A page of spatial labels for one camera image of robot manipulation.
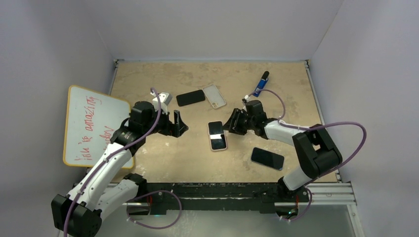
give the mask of handwritten text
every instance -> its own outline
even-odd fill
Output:
[[[85,142],[90,142],[90,141],[92,140],[92,138],[93,138],[93,137],[87,137],[87,136],[84,136],[84,137],[82,137],[82,141],[81,141],[81,142],[79,142],[79,144],[81,144],[81,143],[85,143]],[[80,158],[79,156],[77,156],[75,160],[81,160],[81,159],[92,160],[92,158],[91,158],[91,154],[90,154],[90,150],[89,150],[89,147],[82,148],[82,150],[80,151],[80,155],[81,155],[81,157],[83,157],[83,158]]]
[[[94,97],[87,97],[86,96],[86,102],[87,102],[87,106],[84,107],[85,109],[85,116],[84,116],[84,124],[86,125],[86,127],[84,127],[87,131],[93,131],[93,126],[94,126],[94,122],[93,122],[93,116],[94,116],[94,109],[96,106],[97,102],[100,102],[100,104],[102,104],[102,101],[99,99],[96,99]]]
[[[112,129],[108,126],[105,126],[105,130],[103,131],[103,134],[100,134],[99,136],[105,139],[106,142],[106,146],[104,148],[104,150],[106,150],[106,147],[109,145],[109,143],[111,143],[111,137],[112,137],[112,133],[115,131],[115,129]]]

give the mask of phone screen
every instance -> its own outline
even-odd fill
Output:
[[[208,132],[212,150],[224,150],[227,148],[227,141],[225,139],[221,121],[209,122]]]
[[[251,160],[277,170],[282,170],[282,167],[284,166],[284,157],[282,155],[265,151],[257,147],[253,148]]]

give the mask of beige table surface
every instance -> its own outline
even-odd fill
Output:
[[[150,87],[173,96],[169,104],[179,110],[189,130],[174,138],[153,134],[147,137],[135,155],[134,168],[121,170],[114,181],[134,172],[148,182],[276,182],[296,168],[298,159],[294,147],[257,137],[251,132],[245,136],[226,132],[228,149],[213,152],[207,131],[211,121],[225,123],[234,108],[243,108],[241,99],[251,93],[264,71],[269,71],[266,89],[277,92],[285,101],[284,120],[300,125],[320,123],[316,103],[303,63],[270,62],[122,62],[119,64],[112,96],[126,99],[133,105],[137,101],[151,101]],[[215,84],[227,105],[213,109],[208,100],[178,107],[176,95],[202,89]],[[279,100],[269,92],[258,98],[268,117],[282,113]],[[277,171],[251,162],[253,147],[281,154],[284,168]],[[321,179],[336,182],[335,174]]]

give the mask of black smartphone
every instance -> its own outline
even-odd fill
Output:
[[[227,149],[227,140],[225,139],[221,121],[208,123],[208,136],[211,150],[220,151]]]
[[[205,94],[203,90],[196,90],[176,96],[177,105],[185,106],[194,103],[198,103],[205,100]]]
[[[282,170],[282,167],[284,166],[284,157],[282,155],[265,151],[257,147],[253,148],[251,160],[277,170]]]

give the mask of purple cable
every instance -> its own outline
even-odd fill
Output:
[[[92,180],[92,178],[95,176],[95,174],[100,170],[100,168],[102,168],[102,166],[104,166],[113,156],[115,156],[116,154],[118,154],[119,152],[126,150],[128,148],[130,148],[131,146],[137,144],[138,142],[140,142],[141,140],[143,140],[146,136],[148,136],[153,130],[154,128],[157,126],[157,123],[159,122],[160,119],[160,114],[162,113],[162,104],[160,102],[160,98],[159,98],[159,94],[157,93],[157,91],[154,89],[154,87],[151,87],[151,92],[153,92],[156,97],[157,97],[157,102],[159,103],[159,110],[157,111],[157,118],[156,121],[154,121],[153,126],[151,126],[150,130],[148,130],[142,137],[138,138],[137,140],[133,141],[132,143],[116,150],[115,152],[111,153],[110,155],[108,155],[108,157],[106,157],[106,161],[102,161],[95,170],[92,171],[92,173],[90,174],[90,176],[86,179],[86,181],[84,182],[84,184],[80,187],[80,192],[77,193],[77,195],[74,197],[73,202],[71,202],[70,208],[68,209],[67,215],[66,215],[66,219],[64,221],[64,237],[68,236],[67,230],[68,230],[68,223],[70,221],[70,216],[73,213],[73,209],[74,206],[77,203],[77,200],[79,200],[81,193],[83,193],[83,191],[86,189],[87,185],[89,184],[89,182]]]
[[[142,223],[139,223],[139,222],[137,222],[136,220],[134,220],[134,219],[132,219],[130,216],[129,216],[129,213],[128,213],[128,207],[126,208],[126,215],[128,216],[128,220],[130,220],[132,223],[135,223],[135,224],[137,224],[137,225],[140,225],[140,226],[143,226],[143,227],[146,227],[146,228],[149,228],[149,229],[153,229],[153,230],[162,230],[162,229],[166,229],[166,228],[169,228],[169,227],[172,227],[174,224],[176,224],[176,222],[179,220],[179,218],[180,218],[180,214],[182,213],[182,204],[180,203],[180,199],[174,194],[174,193],[172,193],[172,192],[169,192],[169,191],[167,191],[167,190],[158,190],[158,191],[154,191],[154,192],[151,192],[151,193],[148,193],[148,194],[144,194],[143,196],[140,196],[140,197],[136,197],[136,198],[134,198],[134,199],[132,199],[131,201],[135,201],[135,200],[138,200],[138,199],[142,199],[142,198],[145,198],[145,197],[147,197],[147,196],[150,196],[150,195],[153,195],[153,194],[156,194],[156,193],[160,193],[160,192],[162,192],[162,193],[168,193],[168,194],[171,194],[176,200],[177,200],[177,203],[179,204],[179,214],[177,215],[177,217],[176,217],[176,220],[175,221],[173,221],[171,224],[169,224],[169,225],[167,225],[167,226],[163,226],[163,227],[154,227],[154,226],[149,226],[149,225],[146,225],[146,224],[142,224]]]
[[[365,140],[367,139],[367,130],[365,129],[364,126],[362,126],[358,122],[350,122],[350,121],[332,122],[332,123],[329,123],[329,124],[325,124],[325,125],[321,125],[321,126],[317,126],[317,127],[311,127],[311,128],[300,127],[300,126],[295,126],[295,125],[291,125],[291,124],[284,124],[284,123],[281,122],[281,119],[283,119],[285,117],[285,103],[282,100],[282,98],[277,93],[273,92],[272,90],[262,89],[262,90],[259,90],[259,91],[269,91],[272,94],[274,94],[276,97],[278,97],[278,99],[281,101],[281,104],[282,104],[282,107],[283,107],[283,113],[278,118],[278,123],[279,123],[279,125],[281,125],[283,127],[294,128],[294,129],[303,130],[303,131],[315,131],[315,130],[319,130],[319,129],[323,129],[323,128],[327,128],[327,127],[339,126],[339,125],[355,125],[355,126],[358,126],[362,129],[362,133],[363,133],[362,140],[359,143],[358,147],[355,149],[355,151],[348,157],[348,159],[346,159],[344,162],[342,162],[340,165],[336,166],[335,168],[333,168],[333,169],[329,170],[328,172],[324,173],[323,175],[320,175],[319,177],[308,181],[307,183],[304,184],[305,186],[310,184],[310,183],[313,183],[318,178],[321,178],[325,175],[328,175],[328,174],[332,173],[333,171],[335,171],[335,170],[341,168],[342,166],[346,165],[348,162],[350,162],[352,160],[352,158],[354,158],[356,156],[356,154],[358,154],[358,152],[361,150],[361,148],[365,144]],[[252,96],[255,93],[256,93],[256,91],[250,93],[248,96]],[[310,193],[310,199],[308,201],[307,207],[304,209],[304,211],[300,215],[298,215],[296,218],[292,219],[291,221],[295,221],[295,220],[301,218],[308,211],[308,208],[310,207],[310,205],[313,201],[313,194],[311,193],[311,191],[308,188],[307,188],[307,190]]]
[[[274,94],[281,101],[281,104],[282,104],[282,115],[278,119],[283,119],[285,117],[285,103],[282,100],[282,98],[277,93],[273,92],[272,90],[262,89],[262,90],[258,90],[258,91],[268,91],[268,92],[271,92],[272,94]],[[258,91],[254,91],[254,92],[250,93],[248,96],[252,96],[252,95],[254,95]]]
[[[307,204],[306,208],[304,209],[304,211],[301,214],[297,215],[297,217],[295,217],[293,219],[286,219],[286,218],[284,218],[284,220],[287,220],[287,221],[296,221],[296,220],[300,219],[308,211],[308,209],[310,208],[311,203],[313,201],[313,194],[311,193],[311,191],[307,187],[306,187],[306,189],[307,189],[308,193],[310,194],[310,197],[308,199],[308,204]]]
[[[296,129],[300,129],[300,130],[304,130],[304,131],[315,131],[315,130],[319,130],[319,129],[323,129],[323,128],[327,128],[327,127],[339,126],[339,125],[355,125],[355,126],[358,126],[362,129],[362,133],[363,133],[362,140],[359,143],[358,147],[355,149],[355,151],[348,157],[348,159],[346,159],[344,162],[342,162],[340,165],[336,166],[335,168],[333,168],[333,169],[329,170],[328,172],[324,173],[323,175],[320,175],[319,177],[310,180],[305,185],[308,185],[308,184],[312,183],[313,181],[315,181],[316,179],[318,179],[320,177],[323,177],[327,174],[330,174],[333,171],[335,171],[335,170],[341,168],[342,166],[346,165],[350,160],[352,160],[352,158],[354,158],[354,156],[356,156],[356,154],[358,154],[358,152],[361,150],[362,146],[365,144],[365,140],[367,139],[367,130],[365,129],[364,126],[362,126],[358,122],[349,122],[349,121],[332,122],[332,123],[329,123],[329,124],[325,124],[325,125],[321,125],[321,126],[317,126],[317,127],[311,127],[311,128],[298,127],[298,126],[294,126],[294,125],[290,125],[290,124],[284,124],[284,123],[281,123],[279,120],[278,120],[278,123],[281,126],[284,126],[284,127],[296,128]]]

